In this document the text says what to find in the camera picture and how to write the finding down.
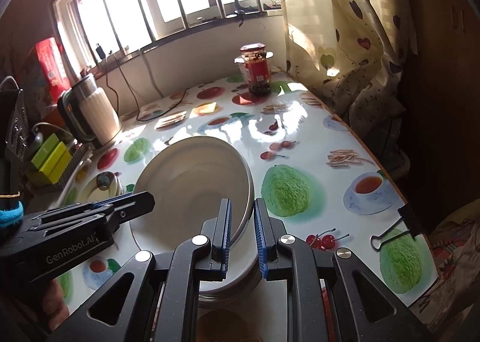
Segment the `left hand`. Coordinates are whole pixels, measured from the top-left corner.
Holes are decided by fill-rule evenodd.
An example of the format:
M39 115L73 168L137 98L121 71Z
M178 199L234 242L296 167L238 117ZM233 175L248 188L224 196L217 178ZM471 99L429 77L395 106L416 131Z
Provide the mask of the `left hand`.
M53 332L69 316L69 310L64 301L64 291L57 279L49 282L41 304L47 316L49 330Z

